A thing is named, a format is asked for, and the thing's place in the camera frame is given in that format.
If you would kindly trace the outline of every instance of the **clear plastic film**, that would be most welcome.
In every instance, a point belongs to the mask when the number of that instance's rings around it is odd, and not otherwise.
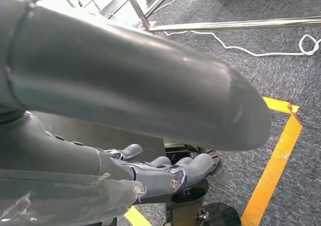
[[[123,215],[145,193],[137,181],[0,170],[0,225],[86,225]]]

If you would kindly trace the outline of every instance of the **caster wheel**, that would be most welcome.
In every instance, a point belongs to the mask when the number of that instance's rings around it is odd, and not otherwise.
[[[114,220],[108,225],[103,224],[102,222],[96,222],[96,223],[85,225],[85,226],[117,226],[117,218],[114,217]]]

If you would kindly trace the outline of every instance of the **floor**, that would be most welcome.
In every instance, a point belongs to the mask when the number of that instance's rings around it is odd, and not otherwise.
[[[165,25],[316,16],[321,11],[321,4],[317,3],[319,1],[177,0],[175,4],[154,13],[150,21]],[[128,6],[120,11],[114,20],[136,25],[135,22],[137,18]],[[303,35],[309,34],[319,39],[320,28],[215,33],[227,45],[245,47],[256,53],[298,52],[298,44]],[[287,155],[288,160],[285,168],[262,217],[252,225],[321,225],[321,218],[319,217],[321,213],[321,148],[319,147],[321,140],[320,52],[310,57],[256,58],[238,50],[226,50],[210,35],[185,33],[172,35],[169,39],[230,63],[263,96],[300,106],[298,116],[303,124],[302,131],[294,149]],[[304,43],[305,49],[310,50],[313,46],[309,41]],[[221,152],[220,167],[208,178],[211,186],[206,196],[206,202],[222,201],[235,207],[240,215],[245,212],[289,119],[289,114],[282,112],[272,110],[271,115],[271,137],[265,146],[249,152]],[[164,215],[163,205],[144,205],[138,209],[152,225],[164,222],[164,218],[160,216]],[[130,225],[124,217],[120,218],[119,224]]]

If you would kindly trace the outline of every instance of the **yellow tape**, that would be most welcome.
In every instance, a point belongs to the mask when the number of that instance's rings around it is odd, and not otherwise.
[[[244,211],[243,226],[258,226],[299,137],[302,125],[291,115]]]
[[[132,206],[124,216],[132,226],[152,226],[134,206]]]
[[[298,106],[291,105],[289,102],[280,101],[273,98],[263,97],[265,103],[272,110],[276,110],[279,112],[284,112],[288,114],[297,113],[299,109]]]

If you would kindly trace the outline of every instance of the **screw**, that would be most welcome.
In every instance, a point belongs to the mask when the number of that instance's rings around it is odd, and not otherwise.
[[[172,191],[176,191],[179,186],[179,182],[177,180],[177,178],[174,177],[170,181],[170,186]]]

